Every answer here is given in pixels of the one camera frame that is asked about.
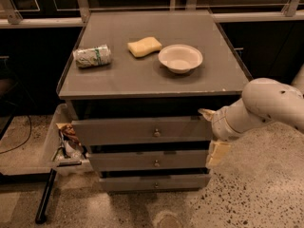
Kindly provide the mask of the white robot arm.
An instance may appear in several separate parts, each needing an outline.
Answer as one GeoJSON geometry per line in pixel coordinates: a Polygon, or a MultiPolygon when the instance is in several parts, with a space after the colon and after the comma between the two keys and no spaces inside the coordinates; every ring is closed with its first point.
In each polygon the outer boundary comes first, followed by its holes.
{"type": "Polygon", "coordinates": [[[232,141],[251,129],[280,122],[304,133],[303,93],[269,78],[250,81],[233,104],[219,110],[200,108],[199,113],[211,123],[214,135],[206,159],[209,169],[220,163],[232,141]]]}

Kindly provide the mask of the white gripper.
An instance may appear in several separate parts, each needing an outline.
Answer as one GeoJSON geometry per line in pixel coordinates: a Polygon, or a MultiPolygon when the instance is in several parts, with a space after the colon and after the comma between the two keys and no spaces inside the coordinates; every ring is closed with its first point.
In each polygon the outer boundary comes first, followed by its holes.
{"type": "Polygon", "coordinates": [[[199,114],[201,114],[206,121],[211,122],[213,133],[216,138],[220,140],[210,141],[206,159],[206,167],[208,169],[217,166],[229,152],[231,144],[228,142],[235,141],[240,137],[240,134],[236,132],[226,120],[227,109],[227,106],[217,111],[205,108],[199,109],[199,114]]]}

